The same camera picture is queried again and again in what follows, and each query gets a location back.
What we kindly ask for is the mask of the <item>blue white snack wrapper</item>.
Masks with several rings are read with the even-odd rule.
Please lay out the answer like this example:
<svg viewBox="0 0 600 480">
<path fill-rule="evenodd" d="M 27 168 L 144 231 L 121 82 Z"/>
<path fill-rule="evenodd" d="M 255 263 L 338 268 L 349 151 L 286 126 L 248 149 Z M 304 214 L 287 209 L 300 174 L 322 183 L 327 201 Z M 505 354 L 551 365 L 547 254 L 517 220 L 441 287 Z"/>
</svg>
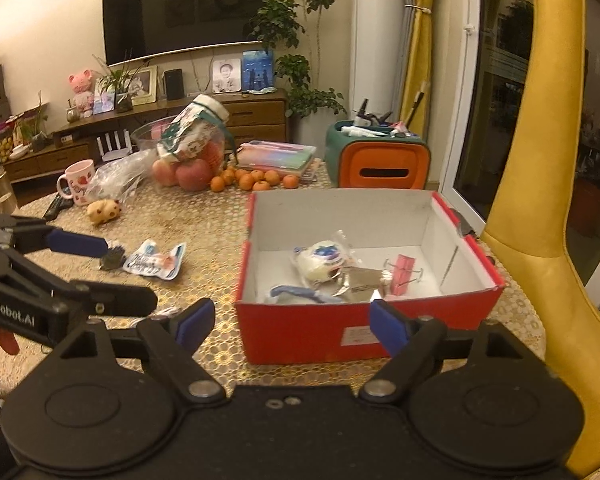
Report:
<svg viewBox="0 0 600 480">
<path fill-rule="evenodd" d="M 309 287 L 277 285 L 265 298 L 267 304 L 343 304 L 339 297 L 330 296 Z"/>
</svg>

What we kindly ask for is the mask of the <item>portrait drawing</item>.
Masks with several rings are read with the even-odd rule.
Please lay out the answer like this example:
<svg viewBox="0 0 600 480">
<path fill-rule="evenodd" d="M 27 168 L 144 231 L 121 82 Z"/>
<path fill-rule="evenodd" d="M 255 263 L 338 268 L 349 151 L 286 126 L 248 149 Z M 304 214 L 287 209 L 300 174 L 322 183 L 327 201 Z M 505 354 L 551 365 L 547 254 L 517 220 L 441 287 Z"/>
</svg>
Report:
<svg viewBox="0 0 600 480">
<path fill-rule="evenodd" d="M 242 60 L 216 58 L 212 63 L 212 91 L 235 93 L 242 91 Z"/>
</svg>

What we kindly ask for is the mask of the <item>framed photo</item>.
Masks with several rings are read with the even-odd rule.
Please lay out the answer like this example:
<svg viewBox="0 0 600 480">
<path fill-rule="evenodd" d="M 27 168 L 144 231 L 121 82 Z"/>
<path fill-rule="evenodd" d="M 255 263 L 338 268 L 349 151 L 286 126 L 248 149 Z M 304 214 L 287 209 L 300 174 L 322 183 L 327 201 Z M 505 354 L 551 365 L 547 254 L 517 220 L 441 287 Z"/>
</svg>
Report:
<svg viewBox="0 0 600 480">
<path fill-rule="evenodd" d="M 156 66 L 144 66 L 133 73 L 129 84 L 129 95 L 134 106 L 157 101 L 158 73 Z"/>
</svg>

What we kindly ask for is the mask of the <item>wooden tv cabinet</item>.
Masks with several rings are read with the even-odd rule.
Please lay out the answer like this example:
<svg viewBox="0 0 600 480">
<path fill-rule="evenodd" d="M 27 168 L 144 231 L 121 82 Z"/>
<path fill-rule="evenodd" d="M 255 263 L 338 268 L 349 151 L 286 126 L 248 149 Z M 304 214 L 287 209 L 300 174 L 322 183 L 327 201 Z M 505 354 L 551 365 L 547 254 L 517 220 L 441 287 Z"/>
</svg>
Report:
<svg viewBox="0 0 600 480">
<path fill-rule="evenodd" d="M 289 140 L 287 96 L 283 90 L 265 94 L 224 93 L 214 98 L 230 113 L 227 130 L 237 144 L 251 140 Z M 6 162 L 9 180 L 61 174 L 84 158 L 99 160 L 109 151 L 147 145 L 186 105 L 189 98 L 139 105 L 126 113 L 108 112 L 65 125 L 52 133 L 52 144 L 37 153 Z"/>
</svg>

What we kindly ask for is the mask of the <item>black speaker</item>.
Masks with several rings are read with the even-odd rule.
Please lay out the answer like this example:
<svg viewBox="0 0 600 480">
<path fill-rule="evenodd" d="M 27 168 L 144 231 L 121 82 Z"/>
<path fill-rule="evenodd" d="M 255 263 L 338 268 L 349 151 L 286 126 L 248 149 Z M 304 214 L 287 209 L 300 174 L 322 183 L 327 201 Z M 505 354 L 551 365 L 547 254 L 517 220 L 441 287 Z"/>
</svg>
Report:
<svg viewBox="0 0 600 480">
<path fill-rule="evenodd" d="M 168 101 L 185 98 L 183 71 L 180 68 L 163 72 L 164 92 Z"/>
</svg>

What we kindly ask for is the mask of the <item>tangerine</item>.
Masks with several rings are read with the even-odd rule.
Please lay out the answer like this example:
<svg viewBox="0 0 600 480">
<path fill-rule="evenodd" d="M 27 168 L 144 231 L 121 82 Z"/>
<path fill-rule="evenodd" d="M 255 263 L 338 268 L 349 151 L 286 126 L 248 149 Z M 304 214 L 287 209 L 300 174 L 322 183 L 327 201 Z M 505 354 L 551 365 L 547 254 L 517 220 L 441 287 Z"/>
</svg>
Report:
<svg viewBox="0 0 600 480">
<path fill-rule="evenodd" d="M 216 176 L 211 179 L 210 190 L 212 192 L 215 192 L 215 193 L 223 192 L 225 190 L 225 188 L 226 188 L 226 183 L 222 177 Z"/>
<path fill-rule="evenodd" d="M 299 186 L 299 178 L 294 174 L 287 174 L 282 180 L 283 187 L 287 190 L 293 190 Z"/>
<path fill-rule="evenodd" d="M 257 181 L 252 187 L 253 191 L 268 191 L 270 188 L 271 185 L 265 180 Z"/>
<path fill-rule="evenodd" d="M 222 177 L 222 179 L 223 179 L 223 181 L 224 181 L 224 184 L 225 184 L 226 186 L 231 186 L 231 185 L 233 185 L 233 184 L 235 183 L 235 181 L 236 181 L 236 176 L 235 176 L 235 173 L 234 173 L 234 171 L 233 171 L 233 170 L 230 170 L 230 169 L 224 170 L 224 171 L 222 172 L 222 174 L 221 174 L 221 177 Z"/>
<path fill-rule="evenodd" d="M 269 186 L 277 186 L 280 183 L 280 175 L 275 170 L 268 170 L 264 174 L 264 180 L 268 182 Z"/>
<path fill-rule="evenodd" d="M 255 183 L 256 179 L 249 172 L 243 174 L 238 180 L 238 186 L 243 191 L 251 191 Z"/>
</svg>

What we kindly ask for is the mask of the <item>white round snack packet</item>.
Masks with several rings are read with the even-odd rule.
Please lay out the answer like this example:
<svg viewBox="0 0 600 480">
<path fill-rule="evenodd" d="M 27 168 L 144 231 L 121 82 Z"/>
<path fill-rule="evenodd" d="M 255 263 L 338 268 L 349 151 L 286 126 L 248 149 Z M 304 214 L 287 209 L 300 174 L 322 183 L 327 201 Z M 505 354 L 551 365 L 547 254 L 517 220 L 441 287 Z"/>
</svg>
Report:
<svg viewBox="0 0 600 480">
<path fill-rule="evenodd" d="M 291 261 L 302 283 L 311 288 L 335 281 L 346 266 L 362 266 L 343 230 L 327 240 L 295 247 Z"/>
</svg>

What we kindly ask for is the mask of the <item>black remote control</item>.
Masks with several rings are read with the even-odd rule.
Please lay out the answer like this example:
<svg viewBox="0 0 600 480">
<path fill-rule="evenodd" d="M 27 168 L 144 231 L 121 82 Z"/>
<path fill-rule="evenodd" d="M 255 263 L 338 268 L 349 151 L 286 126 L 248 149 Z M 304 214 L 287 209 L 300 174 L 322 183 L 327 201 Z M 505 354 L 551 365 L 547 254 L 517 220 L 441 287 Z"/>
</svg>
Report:
<svg viewBox="0 0 600 480">
<path fill-rule="evenodd" d="M 56 194 L 50 203 L 50 206 L 48 206 L 44 212 L 43 218 L 46 221 L 54 221 L 57 219 L 61 211 L 70 209 L 73 205 L 74 201 L 72 198 L 65 198 L 60 194 Z"/>
</svg>

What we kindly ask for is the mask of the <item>white blue pink wrapper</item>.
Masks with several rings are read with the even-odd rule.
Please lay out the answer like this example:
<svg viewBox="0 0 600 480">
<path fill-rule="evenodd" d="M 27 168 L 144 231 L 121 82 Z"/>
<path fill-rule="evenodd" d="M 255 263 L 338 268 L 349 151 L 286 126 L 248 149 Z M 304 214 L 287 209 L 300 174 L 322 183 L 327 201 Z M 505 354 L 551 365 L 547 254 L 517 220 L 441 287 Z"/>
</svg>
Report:
<svg viewBox="0 0 600 480">
<path fill-rule="evenodd" d="M 144 278 L 173 281 L 180 273 L 185 252 L 185 243 L 175 245 L 170 252 L 160 252 L 154 240 L 145 240 L 125 258 L 122 270 Z"/>
</svg>

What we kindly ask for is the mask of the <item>black hair clip packet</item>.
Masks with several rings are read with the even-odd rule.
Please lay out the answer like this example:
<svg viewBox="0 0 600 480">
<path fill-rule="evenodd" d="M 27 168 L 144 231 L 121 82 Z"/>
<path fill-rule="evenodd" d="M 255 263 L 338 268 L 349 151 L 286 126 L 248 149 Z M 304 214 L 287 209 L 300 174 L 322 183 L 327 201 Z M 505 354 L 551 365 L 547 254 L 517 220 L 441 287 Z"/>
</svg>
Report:
<svg viewBox="0 0 600 480">
<path fill-rule="evenodd" d="M 111 242 L 105 255 L 99 259 L 99 269 L 114 271 L 120 269 L 125 262 L 125 249 L 118 242 Z"/>
</svg>

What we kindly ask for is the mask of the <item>glass jar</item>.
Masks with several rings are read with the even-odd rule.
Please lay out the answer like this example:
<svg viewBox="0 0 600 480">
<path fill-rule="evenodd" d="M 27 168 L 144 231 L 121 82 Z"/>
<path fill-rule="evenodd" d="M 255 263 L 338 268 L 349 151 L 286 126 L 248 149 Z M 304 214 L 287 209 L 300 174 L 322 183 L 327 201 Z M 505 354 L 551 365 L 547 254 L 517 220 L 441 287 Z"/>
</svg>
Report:
<svg viewBox="0 0 600 480">
<path fill-rule="evenodd" d="M 0 166 L 0 213 L 16 214 L 19 211 L 12 184 L 3 166 Z"/>
</svg>

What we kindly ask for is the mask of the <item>pink binder clip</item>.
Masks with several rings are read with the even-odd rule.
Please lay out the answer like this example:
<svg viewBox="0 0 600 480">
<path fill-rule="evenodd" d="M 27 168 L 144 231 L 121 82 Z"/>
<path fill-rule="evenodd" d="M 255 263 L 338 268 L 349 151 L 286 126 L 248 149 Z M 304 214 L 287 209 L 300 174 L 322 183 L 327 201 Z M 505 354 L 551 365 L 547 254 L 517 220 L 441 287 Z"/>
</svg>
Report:
<svg viewBox="0 0 600 480">
<path fill-rule="evenodd" d="M 394 260 L 387 260 L 384 265 L 389 275 L 388 292 L 392 296 L 404 296 L 411 283 L 422 279 L 424 269 L 416 266 L 416 259 L 407 255 L 398 255 Z"/>
</svg>

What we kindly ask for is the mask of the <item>yellow chair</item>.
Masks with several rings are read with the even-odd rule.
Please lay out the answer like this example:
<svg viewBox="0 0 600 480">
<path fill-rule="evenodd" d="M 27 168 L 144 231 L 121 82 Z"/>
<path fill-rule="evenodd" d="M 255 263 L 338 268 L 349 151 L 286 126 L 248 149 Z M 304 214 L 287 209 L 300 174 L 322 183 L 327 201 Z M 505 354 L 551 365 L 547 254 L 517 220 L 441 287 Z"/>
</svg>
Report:
<svg viewBox="0 0 600 480">
<path fill-rule="evenodd" d="M 577 393 L 584 429 L 567 466 L 600 479 L 600 311 L 568 255 L 584 89 L 585 0 L 534 0 L 512 147 L 481 238 L 535 307 L 545 362 Z"/>
</svg>

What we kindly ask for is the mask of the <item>pink strawberry mug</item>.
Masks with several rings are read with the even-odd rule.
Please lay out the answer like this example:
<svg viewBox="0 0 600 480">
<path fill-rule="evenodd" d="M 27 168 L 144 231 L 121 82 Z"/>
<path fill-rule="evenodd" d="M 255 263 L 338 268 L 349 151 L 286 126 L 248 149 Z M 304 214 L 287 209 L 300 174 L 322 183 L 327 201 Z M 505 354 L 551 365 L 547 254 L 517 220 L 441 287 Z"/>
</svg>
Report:
<svg viewBox="0 0 600 480">
<path fill-rule="evenodd" d="M 57 193 L 64 200 L 72 200 L 79 206 L 86 206 L 90 201 L 87 198 L 87 187 L 95 174 L 93 159 L 83 159 L 75 162 L 65 169 L 57 179 Z"/>
</svg>

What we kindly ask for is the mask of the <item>silver foil packet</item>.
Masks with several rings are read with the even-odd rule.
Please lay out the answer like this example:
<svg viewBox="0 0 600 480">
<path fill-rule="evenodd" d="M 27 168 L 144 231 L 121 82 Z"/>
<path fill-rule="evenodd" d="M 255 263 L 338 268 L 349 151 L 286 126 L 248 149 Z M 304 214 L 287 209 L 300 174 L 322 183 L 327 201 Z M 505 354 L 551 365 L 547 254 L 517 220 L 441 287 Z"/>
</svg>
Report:
<svg viewBox="0 0 600 480">
<path fill-rule="evenodd" d="M 362 304 L 388 295 L 389 275 L 385 270 L 343 266 L 337 278 L 335 297 L 346 304 Z"/>
</svg>

